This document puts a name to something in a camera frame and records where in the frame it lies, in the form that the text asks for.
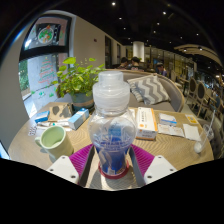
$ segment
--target bottle neck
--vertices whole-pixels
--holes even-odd
[[[104,109],[104,108],[100,108],[95,104],[95,110],[97,115],[99,116],[108,116],[108,117],[116,117],[116,116],[121,116],[122,114],[126,113],[128,109],[128,105],[126,105],[123,108],[119,108],[119,109]]]

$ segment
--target napkin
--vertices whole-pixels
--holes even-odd
[[[185,137],[189,140],[201,141],[197,126],[183,124]]]

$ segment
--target striped cushion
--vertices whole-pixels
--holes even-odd
[[[153,105],[162,101],[170,101],[169,95],[163,88],[157,76],[139,80],[135,82],[135,86],[142,95],[146,105]]]
[[[129,85],[130,85],[130,88],[131,88],[131,92],[134,94],[136,100],[138,102],[143,102],[144,100],[142,98],[142,95],[138,92],[138,90],[137,90],[137,88],[135,86],[135,83],[132,82]]]

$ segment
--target plastic water bottle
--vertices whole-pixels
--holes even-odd
[[[136,137],[136,122],[128,109],[130,86],[120,71],[105,71],[93,86],[95,111],[89,123],[89,135],[100,159],[101,170],[109,176],[126,169],[126,154]]]

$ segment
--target pillow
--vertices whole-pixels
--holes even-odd
[[[136,86],[135,86],[135,83],[134,82],[131,82],[130,84],[130,88],[131,88],[131,92],[134,94],[136,100],[138,102],[143,102],[143,98],[142,98],[142,95],[138,92]]]
[[[153,75],[146,75],[146,76],[143,76],[143,77],[140,77],[140,78],[128,79],[127,82],[130,84],[132,82],[136,82],[136,81],[139,81],[139,80],[144,80],[144,79],[147,79],[149,77],[153,77]]]
[[[135,96],[135,98],[138,102],[143,102],[144,100],[142,98],[142,95],[139,93],[138,89],[136,88],[135,82],[138,81],[138,80],[147,79],[148,77],[153,77],[153,75],[147,75],[147,76],[144,76],[144,77],[127,80],[127,82],[130,85],[131,92],[134,94],[134,96]]]
[[[170,101],[170,97],[163,88],[158,76],[139,80],[135,82],[135,86],[142,95],[146,105],[153,105],[162,101]]]

